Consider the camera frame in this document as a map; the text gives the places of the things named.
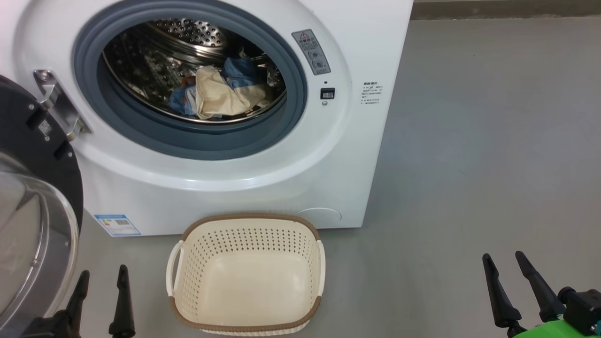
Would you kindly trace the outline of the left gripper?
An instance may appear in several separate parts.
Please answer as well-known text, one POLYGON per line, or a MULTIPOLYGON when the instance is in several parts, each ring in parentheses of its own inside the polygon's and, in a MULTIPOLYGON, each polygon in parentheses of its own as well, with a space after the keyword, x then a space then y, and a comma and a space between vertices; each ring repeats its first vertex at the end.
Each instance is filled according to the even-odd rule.
MULTIPOLYGON (((87 297, 90 272, 81 272, 66 310, 52 317, 36 317, 22 332, 21 338, 81 338, 76 329, 81 327, 83 302, 87 297)), ((112 338, 133 338, 136 334, 129 271, 125 264, 119 268, 117 278, 119 290, 114 320, 109 326, 112 338)))

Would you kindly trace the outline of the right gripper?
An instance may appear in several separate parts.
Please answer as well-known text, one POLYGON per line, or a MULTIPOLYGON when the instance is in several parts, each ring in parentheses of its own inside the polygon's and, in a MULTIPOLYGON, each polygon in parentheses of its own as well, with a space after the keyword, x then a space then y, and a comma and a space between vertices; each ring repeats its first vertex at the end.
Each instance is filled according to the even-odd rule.
POLYGON ((493 259, 485 253, 482 262, 496 327, 508 329, 508 338, 601 338, 601 292, 564 287, 557 296, 523 252, 515 252, 515 257, 532 287, 543 324, 530 330, 517 328, 521 314, 509 301, 493 259))

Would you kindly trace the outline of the black round washer door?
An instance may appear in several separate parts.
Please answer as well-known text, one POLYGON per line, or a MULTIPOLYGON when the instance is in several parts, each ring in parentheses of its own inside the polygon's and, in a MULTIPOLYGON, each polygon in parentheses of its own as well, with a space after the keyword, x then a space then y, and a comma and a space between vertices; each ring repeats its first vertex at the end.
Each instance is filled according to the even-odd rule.
POLYGON ((51 316, 77 261, 81 172, 60 124, 0 75, 0 338, 51 316))

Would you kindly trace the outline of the cream and blue garment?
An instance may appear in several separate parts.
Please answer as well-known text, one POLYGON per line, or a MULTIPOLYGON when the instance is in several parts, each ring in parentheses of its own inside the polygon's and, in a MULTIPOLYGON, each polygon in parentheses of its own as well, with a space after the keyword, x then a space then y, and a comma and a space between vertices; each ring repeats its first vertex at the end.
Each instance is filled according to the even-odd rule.
POLYGON ((247 58, 228 58, 223 68, 197 68, 197 115, 201 120, 245 114, 264 108, 275 98, 260 69, 247 58))

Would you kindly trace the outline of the white front-load washing machine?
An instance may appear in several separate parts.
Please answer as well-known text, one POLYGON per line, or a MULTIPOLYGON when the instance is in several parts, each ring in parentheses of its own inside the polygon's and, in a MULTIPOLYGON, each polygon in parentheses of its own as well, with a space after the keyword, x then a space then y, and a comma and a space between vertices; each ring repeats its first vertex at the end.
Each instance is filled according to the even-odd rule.
POLYGON ((0 75, 38 101, 33 71, 50 70, 92 129, 69 142, 82 180, 82 216, 125 215, 142 236, 181 234, 201 218, 337 210, 360 227, 373 182, 414 0, 219 0, 268 24, 305 71, 307 103, 274 146, 234 160, 189 160, 140 146, 104 122, 82 96, 73 45, 99 11, 123 0, 0 0, 0 75), (331 73, 315 76, 291 33, 313 30, 331 73), (361 105, 363 83, 384 86, 361 105), (320 99, 320 88, 336 89, 320 99))

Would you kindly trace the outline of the blue energy label sticker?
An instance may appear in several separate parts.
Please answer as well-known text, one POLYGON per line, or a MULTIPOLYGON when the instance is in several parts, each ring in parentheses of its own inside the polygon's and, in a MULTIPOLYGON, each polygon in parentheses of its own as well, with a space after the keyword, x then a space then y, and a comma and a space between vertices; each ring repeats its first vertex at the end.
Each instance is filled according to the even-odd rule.
POLYGON ((96 221, 112 237, 141 236, 125 215, 94 215, 96 221))

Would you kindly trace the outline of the cream perforated laundry basket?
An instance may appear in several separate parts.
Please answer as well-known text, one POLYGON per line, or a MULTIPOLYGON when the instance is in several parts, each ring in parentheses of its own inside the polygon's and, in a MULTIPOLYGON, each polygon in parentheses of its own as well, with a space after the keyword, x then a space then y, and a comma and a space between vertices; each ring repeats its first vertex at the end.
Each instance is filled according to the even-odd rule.
POLYGON ((168 301, 186 326, 264 337, 302 330, 322 302, 324 245, 293 215, 242 213, 195 221, 172 248, 168 301))

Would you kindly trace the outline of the round filter cover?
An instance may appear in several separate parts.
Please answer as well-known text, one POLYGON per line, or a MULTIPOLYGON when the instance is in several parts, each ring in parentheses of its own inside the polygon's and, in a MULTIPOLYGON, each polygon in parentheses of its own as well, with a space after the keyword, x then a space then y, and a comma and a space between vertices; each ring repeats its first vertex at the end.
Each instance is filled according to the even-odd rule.
POLYGON ((312 207, 304 209, 295 214, 318 229, 334 229, 340 228, 342 215, 337 211, 325 207, 312 207))

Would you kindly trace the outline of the printed text label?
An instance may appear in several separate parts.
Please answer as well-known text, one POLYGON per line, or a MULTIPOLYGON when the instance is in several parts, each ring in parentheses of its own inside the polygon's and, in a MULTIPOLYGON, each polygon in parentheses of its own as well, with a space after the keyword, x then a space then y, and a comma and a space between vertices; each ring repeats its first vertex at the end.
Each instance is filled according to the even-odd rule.
POLYGON ((367 82, 363 83, 360 104, 361 105, 374 105, 379 104, 381 98, 384 95, 384 86, 378 82, 367 82))

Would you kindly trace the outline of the grey warning sticker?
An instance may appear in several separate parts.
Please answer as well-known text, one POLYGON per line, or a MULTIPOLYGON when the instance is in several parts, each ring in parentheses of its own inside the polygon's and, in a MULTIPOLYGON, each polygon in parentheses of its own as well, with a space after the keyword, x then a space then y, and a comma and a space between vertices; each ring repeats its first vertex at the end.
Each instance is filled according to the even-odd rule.
POLYGON ((291 33, 293 39, 300 47, 311 71, 315 76, 331 73, 328 58, 325 56, 321 44, 318 42, 313 30, 306 29, 291 33))

